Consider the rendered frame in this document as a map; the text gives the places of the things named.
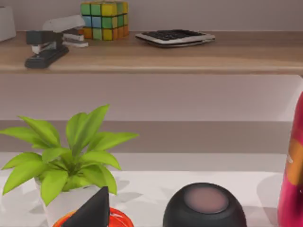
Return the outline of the white stapler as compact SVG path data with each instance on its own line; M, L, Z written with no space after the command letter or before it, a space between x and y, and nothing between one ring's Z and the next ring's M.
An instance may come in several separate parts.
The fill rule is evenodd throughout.
M81 15L73 15L50 19L46 21L42 30L53 31L62 34L63 44L79 48L88 47L88 42L85 41L83 28L85 21Z

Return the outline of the black and white calculator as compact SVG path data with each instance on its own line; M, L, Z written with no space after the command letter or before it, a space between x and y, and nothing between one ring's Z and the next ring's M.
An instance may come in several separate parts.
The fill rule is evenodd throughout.
M136 34L135 38L161 48L186 47L215 41L212 34L183 30L158 30Z

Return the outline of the pink and orange bottle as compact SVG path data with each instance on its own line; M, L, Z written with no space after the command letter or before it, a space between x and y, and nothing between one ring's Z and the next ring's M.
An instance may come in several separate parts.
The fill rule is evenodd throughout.
M295 108L277 219L279 227L303 227L303 92Z

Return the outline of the white box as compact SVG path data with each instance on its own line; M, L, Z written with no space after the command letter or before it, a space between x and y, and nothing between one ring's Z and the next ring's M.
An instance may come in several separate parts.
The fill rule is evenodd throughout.
M12 7L0 7L0 42L14 38L16 35Z

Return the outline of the wooden shelf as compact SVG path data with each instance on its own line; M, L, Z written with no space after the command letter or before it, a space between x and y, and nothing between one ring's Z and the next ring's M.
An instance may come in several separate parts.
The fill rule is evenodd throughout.
M89 40L43 74L286 74L303 75L303 32L215 32L204 45L162 49L134 33L116 41Z

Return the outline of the green plant in white pot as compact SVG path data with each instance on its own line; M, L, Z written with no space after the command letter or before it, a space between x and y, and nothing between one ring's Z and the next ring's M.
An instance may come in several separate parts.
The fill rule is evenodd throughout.
M45 120L21 116L24 126L0 130L0 134L26 141L42 151L22 152L3 166L11 170L3 194L29 180L36 182L44 206L63 194L90 187L106 186L111 194L117 194L117 183L108 167L120 170L121 166L109 150L135 139L137 134L100 131L108 108L102 105L72 116L66 124L66 147L57 129Z

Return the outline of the black stapler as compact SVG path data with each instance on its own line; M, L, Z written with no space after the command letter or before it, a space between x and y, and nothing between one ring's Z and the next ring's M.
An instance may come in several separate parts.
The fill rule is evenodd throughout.
M26 31L26 43L34 53L25 61L28 69L46 69L69 52L63 44L63 34L53 31Z

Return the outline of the orange round object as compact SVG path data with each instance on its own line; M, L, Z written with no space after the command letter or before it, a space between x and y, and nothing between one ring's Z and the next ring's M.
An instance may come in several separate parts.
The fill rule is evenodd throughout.
M52 227L63 227L63 224L68 220L76 210L73 210L58 219ZM134 227L131 219L122 211L110 208L108 227Z

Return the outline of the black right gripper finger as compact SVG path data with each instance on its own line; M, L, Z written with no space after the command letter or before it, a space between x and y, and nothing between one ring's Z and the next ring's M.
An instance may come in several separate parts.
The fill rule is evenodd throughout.
M108 187L102 187L89 198L62 227L108 227L109 193Z

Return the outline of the round black speaker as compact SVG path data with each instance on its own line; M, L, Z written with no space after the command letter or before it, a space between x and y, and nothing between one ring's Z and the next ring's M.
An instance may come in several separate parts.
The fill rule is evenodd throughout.
M239 201L213 183L192 183L178 190L168 202L163 227L247 227Z

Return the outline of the coloured puzzle cube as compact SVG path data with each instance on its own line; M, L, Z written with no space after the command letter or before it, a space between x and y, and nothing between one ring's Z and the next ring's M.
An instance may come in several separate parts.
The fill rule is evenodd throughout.
M86 39L113 41L129 35L128 2L85 1L80 5Z

